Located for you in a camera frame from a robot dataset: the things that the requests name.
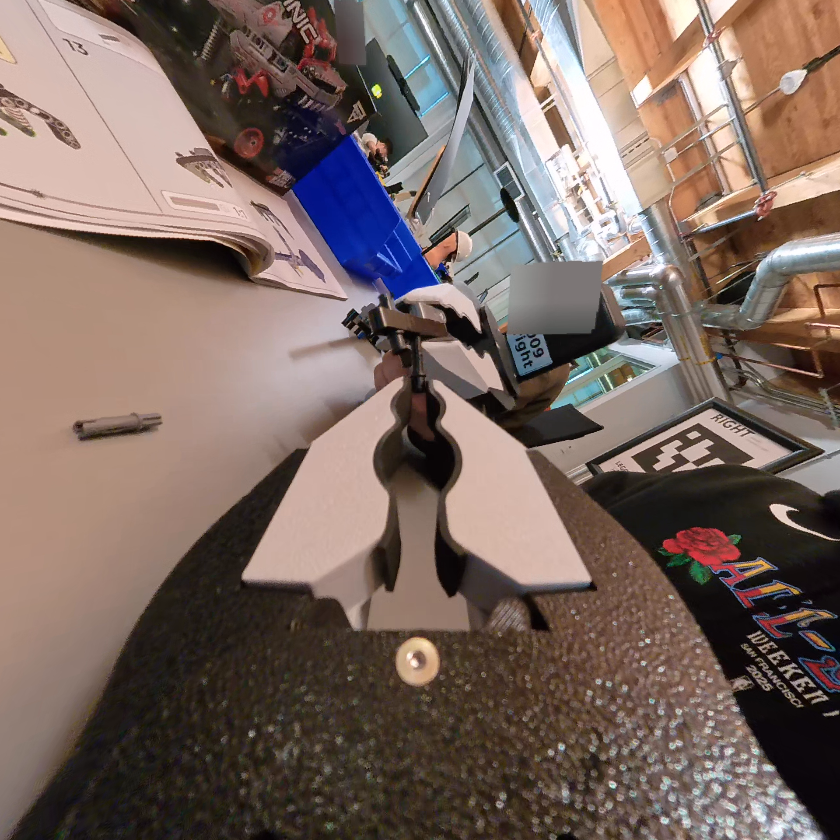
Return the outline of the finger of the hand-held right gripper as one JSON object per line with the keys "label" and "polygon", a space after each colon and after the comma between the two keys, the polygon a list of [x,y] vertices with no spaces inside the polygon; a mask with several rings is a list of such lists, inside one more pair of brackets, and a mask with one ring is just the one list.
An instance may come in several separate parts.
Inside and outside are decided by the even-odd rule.
{"label": "finger of the hand-held right gripper", "polygon": [[467,347],[476,347],[484,338],[477,304],[450,283],[437,283],[408,291],[399,298],[399,309],[431,308],[444,316],[448,336]]}
{"label": "finger of the hand-held right gripper", "polygon": [[421,349],[427,377],[463,399],[492,396],[514,403],[518,398],[516,382],[505,379],[490,352],[479,353],[458,340],[423,340]]}

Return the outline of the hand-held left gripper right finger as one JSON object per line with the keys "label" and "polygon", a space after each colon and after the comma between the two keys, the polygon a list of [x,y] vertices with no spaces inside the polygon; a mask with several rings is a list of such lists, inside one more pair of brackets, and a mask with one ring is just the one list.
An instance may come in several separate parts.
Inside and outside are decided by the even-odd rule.
{"label": "hand-held left gripper right finger", "polygon": [[431,385],[429,401],[454,453],[437,523],[464,566],[457,591],[488,616],[507,599],[590,589],[592,576],[528,450],[446,385]]}

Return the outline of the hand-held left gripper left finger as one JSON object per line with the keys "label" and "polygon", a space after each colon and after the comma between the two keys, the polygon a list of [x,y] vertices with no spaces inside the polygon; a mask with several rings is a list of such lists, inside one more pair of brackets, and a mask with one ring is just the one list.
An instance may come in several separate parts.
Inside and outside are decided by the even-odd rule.
{"label": "hand-held left gripper left finger", "polygon": [[338,602],[353,629],[391,591],[401,559],[392,479],[404,461],[409,379],[395,380],[318,437],[242,573],[244,585]]}

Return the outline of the black toy beam assembly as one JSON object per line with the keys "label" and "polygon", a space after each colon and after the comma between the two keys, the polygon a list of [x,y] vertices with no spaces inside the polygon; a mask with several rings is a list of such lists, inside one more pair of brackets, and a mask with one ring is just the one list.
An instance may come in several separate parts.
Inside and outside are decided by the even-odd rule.
{"label": "black toy beam assembly", "polygon": [[408,377],[415,396],[428,394],[423,343],[451,338],[443,314],[422,303],[399,308],[383,294],[361,311],[349,310],[341,324],[357,340],[381,351],[374,373],[376,387],[387,383],[385,374],[391,365],[397,376]]}

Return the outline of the grey desk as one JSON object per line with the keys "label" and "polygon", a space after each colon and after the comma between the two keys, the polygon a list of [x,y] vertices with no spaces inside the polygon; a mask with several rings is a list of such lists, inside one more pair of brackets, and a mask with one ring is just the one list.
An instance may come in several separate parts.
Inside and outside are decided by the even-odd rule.
{"label": "grey desk", "polygon": [[[2,838],[96,706],[152,595],[216,520],[353,410],[376,298],[262,287],[213,243],[2,221]],[[76,421],[158,413],[142,434]]]}

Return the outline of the person's right hand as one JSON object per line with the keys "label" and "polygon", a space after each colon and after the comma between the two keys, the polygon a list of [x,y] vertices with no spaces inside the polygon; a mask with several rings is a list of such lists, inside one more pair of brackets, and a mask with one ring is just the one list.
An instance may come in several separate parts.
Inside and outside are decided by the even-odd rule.
{"label": "person's right hand", "polygon": [[[388,351],[374,368],[374,388],[381,391],[391,382],[410,379],[412,372],[411,365],[405,365],[399,355]],[[432,443],[435,440],[435,432],[428,420],[427,394],[413,392],[411,406],[408,428],[415,438]]]}

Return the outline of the blue plastic bin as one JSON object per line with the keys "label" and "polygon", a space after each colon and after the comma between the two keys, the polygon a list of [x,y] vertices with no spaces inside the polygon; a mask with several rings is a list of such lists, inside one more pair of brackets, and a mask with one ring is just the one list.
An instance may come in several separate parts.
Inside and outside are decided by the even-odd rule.
{"label": "blue plastic bin", "polygon": [[349,273],[381,280],[394,299],[439,283],[354,137],[342,139],[292,191]]}

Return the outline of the framed marker sign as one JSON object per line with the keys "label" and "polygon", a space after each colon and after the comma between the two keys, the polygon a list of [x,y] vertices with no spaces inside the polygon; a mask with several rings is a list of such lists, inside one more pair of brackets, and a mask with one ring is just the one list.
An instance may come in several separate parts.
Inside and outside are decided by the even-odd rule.
{"label": "framed marker sign", "polygon": [[666,476],[711,466],[778,474],[824,450],[755,415],[710,399],[585,463],[590,474]]}

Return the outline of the person's black printed sweatshirt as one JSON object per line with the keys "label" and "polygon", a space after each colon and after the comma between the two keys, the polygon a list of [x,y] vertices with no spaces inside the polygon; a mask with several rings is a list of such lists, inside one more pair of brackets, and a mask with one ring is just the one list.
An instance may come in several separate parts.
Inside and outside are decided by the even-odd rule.
{"label": "person's black printed sweatshirt", "polygon": [[838,838],[838,491],[734,465],[581,488],[668,577],[760,747]]}

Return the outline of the grey toy pin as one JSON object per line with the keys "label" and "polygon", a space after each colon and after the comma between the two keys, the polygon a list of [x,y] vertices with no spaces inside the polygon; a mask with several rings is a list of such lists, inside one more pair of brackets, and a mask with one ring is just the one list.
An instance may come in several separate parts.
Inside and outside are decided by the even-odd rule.
{"label": "grey toy pin", "polygon": [[79,440],[93,440],[150,432],[162,422],[162,415],[158,413],[131,413],[76,421],[71,430]]}

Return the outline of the black monitor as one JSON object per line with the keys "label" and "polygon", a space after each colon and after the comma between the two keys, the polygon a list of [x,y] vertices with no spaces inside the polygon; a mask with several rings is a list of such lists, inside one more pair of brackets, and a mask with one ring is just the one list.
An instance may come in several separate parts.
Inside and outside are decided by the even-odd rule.
{"label": "black monitor", "polygon": [[427,138],[427,131],[392,72],[392,62],[375,38],[365,45],[366,63],[359,66],[364,83],[374,102],[375,113],[370,131],[380,140],[391,139],[394,146],[410,146]]}

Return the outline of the black toy set box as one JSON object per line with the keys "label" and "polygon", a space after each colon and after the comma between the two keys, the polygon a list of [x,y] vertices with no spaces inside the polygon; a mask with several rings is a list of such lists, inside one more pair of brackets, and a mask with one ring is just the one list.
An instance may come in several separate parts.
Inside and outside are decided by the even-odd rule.
{"label": "black toy set box", "polygon": [[201,131],[279,194],[375,114],[360,69],[339,61],[330,2],[135,1],[118,9]]}

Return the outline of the white instruction booklet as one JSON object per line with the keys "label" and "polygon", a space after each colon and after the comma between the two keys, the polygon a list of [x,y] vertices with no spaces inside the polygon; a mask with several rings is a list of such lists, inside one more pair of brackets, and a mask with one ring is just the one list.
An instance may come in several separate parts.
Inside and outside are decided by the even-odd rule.
{"label": "white instruction booklet", "polygon": [[213,242],[252,281],[347,300],[287,199],[218,157],[152,52],[69,2],[2,2],[1,216]]}

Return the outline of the silver ventilation duct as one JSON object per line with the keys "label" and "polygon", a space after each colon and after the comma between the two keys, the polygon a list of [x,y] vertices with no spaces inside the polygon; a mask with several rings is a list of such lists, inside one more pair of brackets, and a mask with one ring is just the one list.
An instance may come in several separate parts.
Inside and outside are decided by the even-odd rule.
{"label": "silver ventilation duct", "polygon": [[662,325],[697,401],[727,397],[728,389],[679,268],[652,264],[625,269],[605,284],[612,289],[627,327]]}
{"label": "silver ventilation duct", "polygon": [[494,2],[413,2],[441,69],[475,64],[470,125],[496,170],[508,164],[523,193],[521,231],[540,259],[573,259],[562,200],[546,161],[559,150],[530,78]]}
{"label": "silver ventilation duct", "polygon": [[734,331],[758,329],[775,314],[791,279],[838,270],[839,233],[793,240],[760,261],[741,305],[704,302],[700,324]]}

